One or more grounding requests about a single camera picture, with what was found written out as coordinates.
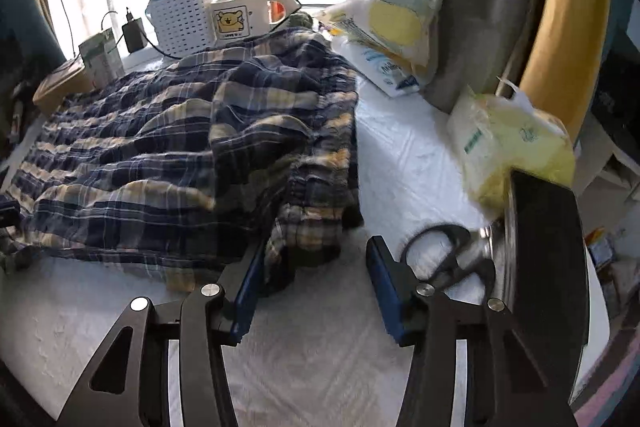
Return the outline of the black power adapter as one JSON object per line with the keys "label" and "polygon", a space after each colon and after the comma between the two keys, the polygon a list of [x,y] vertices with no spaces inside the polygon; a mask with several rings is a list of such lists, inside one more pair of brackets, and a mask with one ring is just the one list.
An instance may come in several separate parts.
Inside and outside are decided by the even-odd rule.
{"label": "black power adapter", "polygon": [[145,48],[146,39],[143,35],[142,20],[140,17],[134,18],[130,9],[126,9],[126,23],[122,25],[122,35],[130,54]]}

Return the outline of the blue plaid pants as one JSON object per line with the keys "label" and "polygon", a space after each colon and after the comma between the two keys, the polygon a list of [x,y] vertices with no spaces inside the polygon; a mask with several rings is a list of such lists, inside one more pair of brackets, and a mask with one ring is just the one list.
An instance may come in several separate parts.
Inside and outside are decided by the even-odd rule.
{"label": "blue plaid pants", "polygon": [[290,28],[66,98],[6,188],[2,270],[48,255],[184,289],[258,243],[282,286],[335,259],[361,222],[357,79]]}

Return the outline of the black smartphone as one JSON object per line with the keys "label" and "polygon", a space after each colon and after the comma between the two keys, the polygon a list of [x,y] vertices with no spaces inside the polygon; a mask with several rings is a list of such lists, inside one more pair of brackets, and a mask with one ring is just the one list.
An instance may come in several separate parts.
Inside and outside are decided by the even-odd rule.
{"label": "black smartphone", "polygon": [[569,400],[590,322],[587,259],[574,193],[511,171],[506,251],[514,262],[512,313],[544,377]]}

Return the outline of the green white milk carton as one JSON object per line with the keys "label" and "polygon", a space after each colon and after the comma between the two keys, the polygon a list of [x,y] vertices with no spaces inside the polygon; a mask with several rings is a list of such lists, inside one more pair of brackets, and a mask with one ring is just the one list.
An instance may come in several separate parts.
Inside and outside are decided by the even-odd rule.
{"label": "green white milk carton", "polygon": [[111,28],[102,30],[79,45],[85,72],[93,87],[102,89],[125,75]]}

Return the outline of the white perforated plastic basket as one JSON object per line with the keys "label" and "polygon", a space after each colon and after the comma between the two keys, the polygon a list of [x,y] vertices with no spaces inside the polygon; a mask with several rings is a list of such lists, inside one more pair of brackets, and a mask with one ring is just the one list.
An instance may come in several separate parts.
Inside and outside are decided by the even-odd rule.
{"label": "white perforated plastic basket", "polygon": [[158,47],[174,57],[184,57],[212,48],[215,36],[209,16],[212,0],[151,1],[145,15],[151,23]]}

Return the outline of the brown lidded food container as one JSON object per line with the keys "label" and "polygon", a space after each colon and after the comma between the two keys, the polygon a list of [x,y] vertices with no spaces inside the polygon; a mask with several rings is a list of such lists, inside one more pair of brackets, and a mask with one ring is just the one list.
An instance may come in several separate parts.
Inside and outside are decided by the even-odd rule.
{"label": "brown lidded food container", "polygon": [[58,66],[47,75],[37,88],[32,103],[41,113],[51,116],[62,104],[67,95],[88,93],[94,84],[86,71],[84,62],[78,58]]}

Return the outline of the yellow curtain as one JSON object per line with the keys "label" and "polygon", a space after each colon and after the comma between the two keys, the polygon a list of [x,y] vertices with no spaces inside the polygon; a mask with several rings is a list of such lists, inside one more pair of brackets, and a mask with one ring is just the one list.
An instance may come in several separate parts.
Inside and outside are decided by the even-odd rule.
{"label": "yellow curtain", "polygon": [[544,0],[520,83],[534,106],[575,140],[596,89],[611,0]]}

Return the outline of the yellow tissue pack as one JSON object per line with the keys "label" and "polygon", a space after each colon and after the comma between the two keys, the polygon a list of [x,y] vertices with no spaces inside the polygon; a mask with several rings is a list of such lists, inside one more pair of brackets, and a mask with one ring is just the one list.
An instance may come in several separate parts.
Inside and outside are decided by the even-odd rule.
{"label": "yellow tissue pack", "polygon": [[503,98],[464,88],[447,131],[466,194],[484,208],[504,207],[513,169],[566,187],[573,183],[575,156],[564,124],[536,109],[520,89]]}

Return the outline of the black scissors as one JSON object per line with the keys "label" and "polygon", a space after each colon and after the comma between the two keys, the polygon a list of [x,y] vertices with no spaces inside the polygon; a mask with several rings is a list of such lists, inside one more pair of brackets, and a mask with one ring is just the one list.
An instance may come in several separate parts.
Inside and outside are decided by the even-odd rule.
{"label": "black scissors", "polygon": [[[482,295],[477,303],[484,305],[496,285],[495,236],[492,225],[476,230],[469,230],[457,223],[427,225],[408,239],[398,261],[411,269],[419,283],[431,285],[438,291],[448,291],[469,277],[476,277],[482,284]],[[411,251],[427,237],[440,246],[440,256],[437,263],[431,261],[426,272],[422,272],[420,266],[425,255],[416,255],[416,259],[412,259]]]}

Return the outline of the white bear mug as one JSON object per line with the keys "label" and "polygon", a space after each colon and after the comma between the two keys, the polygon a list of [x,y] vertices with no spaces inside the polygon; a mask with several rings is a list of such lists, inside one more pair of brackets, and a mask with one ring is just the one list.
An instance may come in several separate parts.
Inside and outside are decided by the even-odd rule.
{"label": "white bear mug", "polygon": [[216,46],[268,34],[302,6],[296,0],[218,0],[208,6]]}

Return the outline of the white yellow wipes packet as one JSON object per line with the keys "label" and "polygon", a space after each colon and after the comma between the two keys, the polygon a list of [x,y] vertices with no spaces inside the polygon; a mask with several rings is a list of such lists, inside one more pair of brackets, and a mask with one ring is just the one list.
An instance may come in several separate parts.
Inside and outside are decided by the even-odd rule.
{"label": "white yellow wipes packet", "polygon": [[385,54],[424,90],[438,66],[442,0],[346,0],[318,13],[323,25]]}

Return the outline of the steel thermos tumbler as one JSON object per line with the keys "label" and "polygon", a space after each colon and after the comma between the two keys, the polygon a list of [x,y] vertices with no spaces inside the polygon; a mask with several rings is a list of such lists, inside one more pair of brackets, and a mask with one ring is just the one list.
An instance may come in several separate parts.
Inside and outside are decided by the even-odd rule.
{"label": "steel thermos tumbler", "polygon": [[425,100],[449,114],[465,88],[493,94],[520,38],[529,0],[442,0],[438,59]]}

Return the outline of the teal curtain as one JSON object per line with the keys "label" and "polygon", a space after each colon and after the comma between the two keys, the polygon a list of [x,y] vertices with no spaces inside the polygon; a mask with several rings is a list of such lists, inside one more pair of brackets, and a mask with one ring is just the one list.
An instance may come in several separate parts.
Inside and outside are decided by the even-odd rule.
{"label": "teal curtain", "polygon": [[1,56],[13,62],[39,62],[47,72],[65,62],[36,0],[1,0]]}

